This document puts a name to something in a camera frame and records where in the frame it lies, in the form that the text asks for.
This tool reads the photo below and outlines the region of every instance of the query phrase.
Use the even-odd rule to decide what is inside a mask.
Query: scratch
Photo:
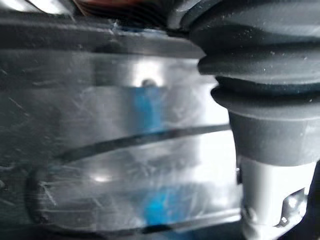
[[[0,171],[11,171],[15,168],[15,164],[11,163],[11,166],[0,166]]]
[[[39,212],[44,213],[89,213],[90,210],[51,210],[51,209],[40,209]]]
[[[22,109],[22,110],[25,110],[20,104],[18,104],[15,100],[13,100],[11,97],[9,97],[9,100],[11,102],[13,102],[18,108]]]
[[[5,186],[5,183],[2,180],[0,180],[0,189],[4,188]]]
[[[104,206],[102,206],[101,202],[99,202],[98,199],[92,198],[92,200],[99,208],[104,209]]]
[[[45,194],[47,195],[47,197],[49,198],[49,200],[52,202],[53,205],[57,205],[57,202],[55,201],[55,199],[52,197],[51,193],[48,191],[48,189],[45,186],[42,186],[44,189]]]
[[[7,200],[4,200],[2,198],[0,198],[0,202],[4,203],[4,204],[7,204],[8,206],[11,206],[11,207],[14,207],[15,204],[11,201],[7,201]]]
[[[4,73],[5,75],[8,75],[8,73],[3,69],[1,69],[1,72]]]

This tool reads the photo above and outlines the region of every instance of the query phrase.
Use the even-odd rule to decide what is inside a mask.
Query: silver metal component
[[[70,15],[70,11],[59,0],[0,0],[0,9],[18,12],[44,12]]]
[[[47,14],[70,15],[70,11],[59,0],[28,0]]]
[[[25,0],[0,0],[0,9],[18,12],[40,12]]]
[[[282,216],[283,203],[293,205],[289,195],[308,191],[316,163],[300,166],[274,166],[240,156],[243,182],[243,233],[247,239],[277,239],[303,218],[307,202],[301,201],[299,210]]]

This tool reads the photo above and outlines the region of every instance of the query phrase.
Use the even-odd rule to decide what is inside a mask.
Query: scratched plastic surface
[[[55,63],[46,53],[41,61],[39,51],[38,62],[25,69],[13,60],[19,56],[16,50],[9,65],[5,58],[1,64],[0,225],[6,233],[30,226],[114,232],[193,221],[198,228],[239,219],[232,134],[227,111],[210,96],[214,82],[111,87],[120,73],[139,84],[169,83],[179,64],[170,68],[160,57],[165,74],[147,64],[148,71],[143,64],[114,67],[101,81],[99,61],[83,65],[90,70],[83,74],[74,62]],[[190,66],[184,71],[206,82]]]

